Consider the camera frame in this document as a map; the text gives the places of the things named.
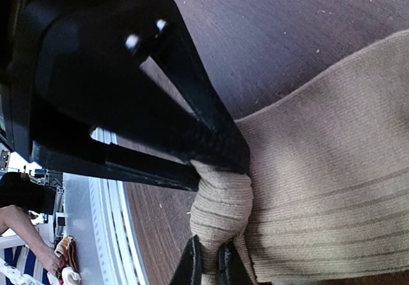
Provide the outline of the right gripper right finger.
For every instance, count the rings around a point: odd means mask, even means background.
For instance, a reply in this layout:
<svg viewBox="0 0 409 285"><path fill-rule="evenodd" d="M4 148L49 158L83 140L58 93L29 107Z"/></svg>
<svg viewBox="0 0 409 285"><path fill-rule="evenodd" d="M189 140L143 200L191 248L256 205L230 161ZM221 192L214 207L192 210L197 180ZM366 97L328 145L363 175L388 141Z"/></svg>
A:
<svg viewBox="0 0 409 285"><path fill-rule="evenodd" d="M251 278L232 240L219 248L218 271L221 285L252 285Z"/></svg>

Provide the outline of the tan ribbed sock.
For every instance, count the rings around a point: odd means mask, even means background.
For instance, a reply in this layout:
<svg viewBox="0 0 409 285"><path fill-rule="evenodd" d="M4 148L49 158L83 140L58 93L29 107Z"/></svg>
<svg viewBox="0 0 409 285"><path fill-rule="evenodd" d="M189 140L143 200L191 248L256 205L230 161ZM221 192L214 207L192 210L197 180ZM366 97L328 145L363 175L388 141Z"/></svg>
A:
<svg viewBox="0 0 409 285"><path fill-rule="evenodd" d="M408 269L408 31L237 121L249 174L194 162L203 284L232 240L252 281Z"/></svg>

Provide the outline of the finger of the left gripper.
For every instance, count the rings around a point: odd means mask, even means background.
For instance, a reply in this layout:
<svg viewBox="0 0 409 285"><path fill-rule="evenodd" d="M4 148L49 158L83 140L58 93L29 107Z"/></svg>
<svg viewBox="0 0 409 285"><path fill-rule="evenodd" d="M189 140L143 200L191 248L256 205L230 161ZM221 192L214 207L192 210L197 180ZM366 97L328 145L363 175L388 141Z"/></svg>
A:
<svg viewBox="0 0 409 285"><path fill-rule="evenodd" d="M31 156L47 169L157 187L198 191L190 166L91 138L89 126L71 119L31 124Z"/></svg>
<svg viewBox="0 0 409 285"><path fill-rule="evenodd" d="M190 166L245 174L250 153L174 0L87 0L44 42L65 44L35 80L64 119L102 127Z"/></svg>

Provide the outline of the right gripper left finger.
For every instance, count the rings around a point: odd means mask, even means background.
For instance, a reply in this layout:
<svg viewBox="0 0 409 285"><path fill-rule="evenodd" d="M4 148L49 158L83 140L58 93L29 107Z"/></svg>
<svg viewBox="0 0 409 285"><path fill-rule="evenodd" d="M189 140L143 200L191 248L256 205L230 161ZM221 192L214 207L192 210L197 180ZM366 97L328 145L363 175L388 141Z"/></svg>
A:
<svg viewBox="0 0 409 285"><path fill-rule="evenodd" d="M170 285L201 285L202 257L198 235L188 239Z"/></svg>

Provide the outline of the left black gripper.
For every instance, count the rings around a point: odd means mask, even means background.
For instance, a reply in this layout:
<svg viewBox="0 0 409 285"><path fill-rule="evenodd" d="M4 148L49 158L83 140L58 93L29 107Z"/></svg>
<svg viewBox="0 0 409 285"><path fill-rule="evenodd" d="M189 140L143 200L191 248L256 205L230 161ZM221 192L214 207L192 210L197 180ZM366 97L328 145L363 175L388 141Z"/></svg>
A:
<svg viewBox="0 0 409 285"><path fill-rule="evenodd" d="M62 16L86 1L1 0L1 84L8 90L1 138L26 160L42 135L40 117L34 110L38 98L35 80L39 72L53 67L49 51L59 52L65 44L61 36L45 43L45 36Z"/></svg>

